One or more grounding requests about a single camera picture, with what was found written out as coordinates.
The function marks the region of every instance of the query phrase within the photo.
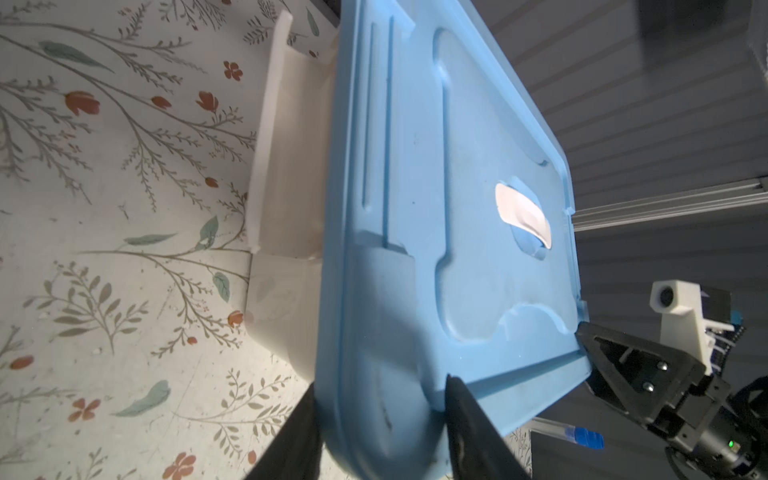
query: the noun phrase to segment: orange flower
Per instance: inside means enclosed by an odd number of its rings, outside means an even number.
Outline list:
[[[230,324],[232,328],[235,328],[236,326],[240,325],[243,322],[243,314],[239,310],[235,310],[234,312],[230,313],[229,317],[227,317],[227,322]]]
[[[216,109],[219,108],[219,99],[214,97],[214,94],[209,91],[200,92],[200,100],[197,100],[196,102],[203,108],[203,110],[212,111],[214,113],[216,112]]]
[[[64,103],[73,114],[80,116],[80,110],[89,115],[98,113],[98,106],[101,104],[93,95],[86,91],[71,91],[64,96]]]
[[[152,103],[154,103],[155,107],[159,108],[168,108],[170,107],[170,102],[166,100],[165,98],[162,98],[160,96],[152,97]]]
[[[176,461],[173,465],[165,469],[163,472],[163,479],[171,478],[171,480],[181,480],[181,477],[186,477],[192,474],[194,467],[192,464],[196,460],[194,455],[187,457],[186,452],[182,452],[176,457]]]
[[[99,405],[101,405],[101,400],[99,399],[96,399],[93,402],[89,403],[88,406],[85,406],[85,399],[75,400],[72,406],[77,409],[77,412],[70,415],[67,420],[69,420],[70,422],[74,422],[75,420],[80,418],[80,415],[83,416],[83,420],[90,420],[96,416],[96,414],[93,413],[93,411]]]
[[[243,76],[243,71],[239,70],[239,66],[235,62],[224,62],[224,68],[226,70],[224,71],[224,76],[227,78],[234,78],[237,81],[240,81],[240,77]]]
[[[34,361],[35,361],[35,358],[32,355],[20,356],[16,360],[11,362],[11,370],[21,370],[25,367],[30,366]]]

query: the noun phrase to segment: black cable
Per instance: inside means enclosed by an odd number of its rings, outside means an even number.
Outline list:
[[[664,449],[664,453],[667,454],[667,461],[670,463],[670,468],[672,468],[672,472],[674,472],[675,476],[679,480],[689,480],[689,478],[685,476],[683,471],[680,470],[680,467],[677,466],[677,462],[675,462],[675,459],[674,459],[674,452],[675,450],[672,447],[666,447]]]

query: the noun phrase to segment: metal extrusion bar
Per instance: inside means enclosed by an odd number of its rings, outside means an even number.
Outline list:
[[[742,180],[715,187],[579,210],[573,216],[574,231],[618,227],[630,223],[768,204],[766,180],[768,180],[766,177]]]

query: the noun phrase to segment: blue pen cap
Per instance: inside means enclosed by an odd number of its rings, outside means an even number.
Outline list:
[[[605,441],[603,440],[603,436],[599,433],[590,432],[582,427],[576,427],[574,430],[574,439],[579,445],[593,450],[602,450],[605,448]]]

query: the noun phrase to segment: dark background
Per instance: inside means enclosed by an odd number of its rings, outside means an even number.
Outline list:
[[[645,15],[644,30],[638,8],[666,2],[474,3],[565,149],[577,209],[768,175],[768,91],[746,48],[749,1],[711,2],[717,11],[695,22]],[[768,208],[577,233],[576,244],[591,321],[658,340],[655,280],[731,290],[749,330],[725,379],[740,388],[768,373]],[[663,442],[583,386],[543,416],[600,432],[606,445],[534,434],[536,479],[674,478]]]

